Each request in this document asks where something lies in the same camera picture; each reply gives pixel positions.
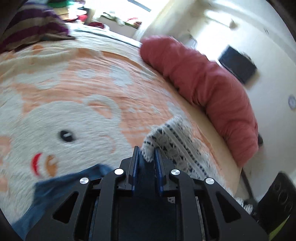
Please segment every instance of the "wall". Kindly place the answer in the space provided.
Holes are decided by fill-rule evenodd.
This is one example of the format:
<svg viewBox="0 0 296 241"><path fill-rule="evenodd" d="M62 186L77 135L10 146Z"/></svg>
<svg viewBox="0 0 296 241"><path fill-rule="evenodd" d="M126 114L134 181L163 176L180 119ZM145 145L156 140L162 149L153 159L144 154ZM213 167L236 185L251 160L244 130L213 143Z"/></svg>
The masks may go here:
<svg viewBox="0 0 296 241"><path fill-rule="evenodd" d="M267 191L279 171L296 178L296 112L288 96L296 96L296 65L268 35L241 19L230 30L219 23L200 19L191 29L197 49L216 60L230 44L245 52L258 68L246 86L264 146L244 167L256 198Z"/></svg>
<svg viewBox="0 0 296 241"><path fill-rule="evenodd" d="M296 42L287 26L266 0L202 0L209 8L244 19L266 33L296 63Z"/></svg>
<svg viewBox="0 0 296 241"><path fill-rule="evenodd" d="M165 7L150 19L143 21L134 39L140 41L151 35L170 35L175 38L188 33L198 18L203 15L205 7L197 0L169 0Z"/></svg>

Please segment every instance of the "striped blanket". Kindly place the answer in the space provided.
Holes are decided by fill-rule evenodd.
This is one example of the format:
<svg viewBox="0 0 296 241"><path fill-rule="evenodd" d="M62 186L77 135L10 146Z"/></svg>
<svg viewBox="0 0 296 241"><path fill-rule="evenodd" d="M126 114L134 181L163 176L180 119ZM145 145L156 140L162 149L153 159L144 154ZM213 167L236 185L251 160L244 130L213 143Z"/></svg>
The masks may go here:
<svg viewBox="0 0 296 241"><path fill-rule="evenodd" d="M16 13L0 37L0 53L42 41L73 39L69 30L52 8L26 3Z"/></svg>

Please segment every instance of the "bright window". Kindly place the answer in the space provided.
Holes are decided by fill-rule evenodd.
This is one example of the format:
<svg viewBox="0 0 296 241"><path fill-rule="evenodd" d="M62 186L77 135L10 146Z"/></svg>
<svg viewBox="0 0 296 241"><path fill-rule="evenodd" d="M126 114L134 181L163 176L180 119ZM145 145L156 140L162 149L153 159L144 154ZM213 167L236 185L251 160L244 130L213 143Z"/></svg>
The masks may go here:
<svg viewBox="0 0 296 241"><path fill-rule="evenodd" d="M138 18L142 21L149 16L151 10L159 7L160 2L168 0L87 0L88 8L96 9L95 16L100 16L103 12L114 13L123 21L131 18Z"/></svg>

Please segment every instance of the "bedspread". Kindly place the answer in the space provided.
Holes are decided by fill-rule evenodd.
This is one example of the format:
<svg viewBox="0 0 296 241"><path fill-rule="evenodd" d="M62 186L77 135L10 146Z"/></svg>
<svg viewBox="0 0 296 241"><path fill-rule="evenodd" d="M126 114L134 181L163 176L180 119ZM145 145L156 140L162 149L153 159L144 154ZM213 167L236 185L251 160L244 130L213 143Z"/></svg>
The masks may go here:
<svg viewBox="0 0 296 241"><path fill-rule="evenodd" d="M10 222L30 206L36 182L97 163L116 168L176 114L187 117L201 151L217 164L177 93L138 48L77 37L0 55L0 204Z"/></svg>

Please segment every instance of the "red pillow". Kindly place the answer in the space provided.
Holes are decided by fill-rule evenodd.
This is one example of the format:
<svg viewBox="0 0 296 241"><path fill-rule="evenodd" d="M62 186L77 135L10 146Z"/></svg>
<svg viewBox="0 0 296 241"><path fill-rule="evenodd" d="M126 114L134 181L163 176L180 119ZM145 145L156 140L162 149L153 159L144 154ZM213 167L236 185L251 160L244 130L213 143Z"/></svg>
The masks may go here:
<svg viewBox="0 0 296 241"><path fill-rule="evenodd" d="M170 37L144 39L140 55L192 105L205 108L239 167L258 151L257 121L247 93L235 76Z"/></svg>

